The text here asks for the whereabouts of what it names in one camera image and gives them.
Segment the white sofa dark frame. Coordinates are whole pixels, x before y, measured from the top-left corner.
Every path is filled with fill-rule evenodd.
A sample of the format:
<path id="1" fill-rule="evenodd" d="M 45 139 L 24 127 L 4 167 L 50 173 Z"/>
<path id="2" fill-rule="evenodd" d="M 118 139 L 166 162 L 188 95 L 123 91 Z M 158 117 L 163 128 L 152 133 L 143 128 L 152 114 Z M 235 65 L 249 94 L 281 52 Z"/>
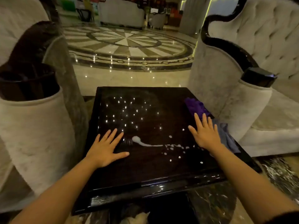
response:
<path id="1" fill-rule="evenodd" d="M 129 0 L 103 0 L 97 4 L 99 21 L 103 25 L 142 28 L 144 10 Z"/>

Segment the grey-blue cleaning cloth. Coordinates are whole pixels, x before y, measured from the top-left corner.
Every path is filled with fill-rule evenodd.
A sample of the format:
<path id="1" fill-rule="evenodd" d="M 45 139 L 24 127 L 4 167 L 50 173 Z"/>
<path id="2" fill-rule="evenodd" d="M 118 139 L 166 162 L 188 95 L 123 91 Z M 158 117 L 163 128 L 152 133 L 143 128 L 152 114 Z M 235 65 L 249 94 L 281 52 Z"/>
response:
<path id="1" fill-rule="evenodd" d="M 212 119 L 212 123 L 213 125 L 217 125 L 221 143 L 234 154 L 240 153 L 241 151 L 239 150 L 239 147 L 237 146 L 234 138 L 229 133 L 228 124 L 221 123 L 217 119 Z"/>

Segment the person's left hand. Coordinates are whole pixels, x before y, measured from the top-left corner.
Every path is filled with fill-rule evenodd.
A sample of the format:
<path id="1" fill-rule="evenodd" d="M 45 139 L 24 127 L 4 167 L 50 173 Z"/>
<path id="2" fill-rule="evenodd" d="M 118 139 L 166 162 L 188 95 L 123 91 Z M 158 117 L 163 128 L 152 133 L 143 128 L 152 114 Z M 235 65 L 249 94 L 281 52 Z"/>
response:
<path id="1" fill-rule="evenodd" d="M 95 168 L 103 168 L 111 164 L 112 154 L 118 143 L 123 138 L 124 133 L 121 132 L 118 136 L 115 135 L 112 143 L 106 142 L 106 133 L 100 136 L 99 143 L 93 143 L 88 150 L 84 160 L 91 163 Z"/>

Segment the dark glossy wooden side table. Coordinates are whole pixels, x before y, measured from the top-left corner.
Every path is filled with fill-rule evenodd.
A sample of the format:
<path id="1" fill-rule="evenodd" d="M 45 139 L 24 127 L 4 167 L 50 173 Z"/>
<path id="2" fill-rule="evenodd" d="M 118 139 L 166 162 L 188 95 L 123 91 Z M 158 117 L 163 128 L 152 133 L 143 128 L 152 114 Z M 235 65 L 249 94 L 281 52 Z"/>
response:
<path id="1" fill-rule="evenodd" d="M 97 87 L 85 154 L 117 128 L 124 135 L 114 152 L 130 155 L 92 174 L 72 215 L 227 181 L 188 130 L 196 123 L 185 98 L 195 98 L 186 87 Z"/>

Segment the person's right hand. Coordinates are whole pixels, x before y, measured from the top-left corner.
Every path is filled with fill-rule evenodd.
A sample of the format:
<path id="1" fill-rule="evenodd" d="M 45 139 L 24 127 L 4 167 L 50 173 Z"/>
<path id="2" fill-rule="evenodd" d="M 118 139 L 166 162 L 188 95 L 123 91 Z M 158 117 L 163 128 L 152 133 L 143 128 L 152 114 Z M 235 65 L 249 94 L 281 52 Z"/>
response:
<path id="1" fill-rule="evenodd" d="M 194 114 L 194 119 L 198 132 L 198 139 L 195 139 L 199 147 L 202 147 L 212 154 L 215 151 L 220 150 L 223 147 L 218 133 L 214 131 L 214 125 L 210 117 L 207 117 L 208 128 L 204 128 L 202 125 L 202 120 L 199 119 L 198 115 Z"/>

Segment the dark metal frame chair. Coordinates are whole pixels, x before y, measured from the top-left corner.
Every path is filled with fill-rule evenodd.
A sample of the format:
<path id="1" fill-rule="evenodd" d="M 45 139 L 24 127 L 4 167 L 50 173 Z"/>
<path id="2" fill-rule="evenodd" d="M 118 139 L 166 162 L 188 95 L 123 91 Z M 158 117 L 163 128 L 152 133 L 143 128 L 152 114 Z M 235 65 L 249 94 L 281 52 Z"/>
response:
<path id="1" fill-rule="evenodd" d="M 82 22 L 92 22 L 92 19 L 93 19 L 92 11 L 87 10 L 87 9 L 76 8 L 76 12 L 78 13 L 79 19 Z"/>

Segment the person's left forearm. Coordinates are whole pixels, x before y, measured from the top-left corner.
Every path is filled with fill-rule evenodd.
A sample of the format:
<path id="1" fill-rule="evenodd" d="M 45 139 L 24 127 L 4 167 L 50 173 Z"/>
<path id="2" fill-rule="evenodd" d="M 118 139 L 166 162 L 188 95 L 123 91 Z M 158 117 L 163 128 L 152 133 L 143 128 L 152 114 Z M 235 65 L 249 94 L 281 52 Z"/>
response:
<path id="1" fill-rule="evenodd" d="M 64 224 L 80 192 L 103 162 L 84 158 L 24 208 L 10 224 Z"/>

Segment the purple cleaning cloth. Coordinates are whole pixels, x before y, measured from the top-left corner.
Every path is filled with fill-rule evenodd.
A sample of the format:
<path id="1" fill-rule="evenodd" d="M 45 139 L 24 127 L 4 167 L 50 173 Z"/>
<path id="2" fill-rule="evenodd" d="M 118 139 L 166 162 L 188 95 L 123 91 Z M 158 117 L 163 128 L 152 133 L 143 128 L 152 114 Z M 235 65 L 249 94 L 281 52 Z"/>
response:
<path id="1" fill-rule="evenodd" d="M 196 113 L 200 120 L 202 120 L 203 114 L 207 117 L 211 115 L 211 113 L 205 108 L 204 104 L 195 98 L 185 98 L 184 102 L 191 115 Z"/>

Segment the person's right forearm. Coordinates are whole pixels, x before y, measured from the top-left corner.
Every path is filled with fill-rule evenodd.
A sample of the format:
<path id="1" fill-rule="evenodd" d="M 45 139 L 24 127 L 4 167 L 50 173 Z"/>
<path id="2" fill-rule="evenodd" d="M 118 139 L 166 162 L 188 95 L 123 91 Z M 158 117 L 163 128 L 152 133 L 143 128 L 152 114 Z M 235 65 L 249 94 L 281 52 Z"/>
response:
<path id="1" fill-rule="evenodd" d="M 223 144 L 206 147 L 254 224 L 299 224 L 299 205 L 234 155 Z"/>

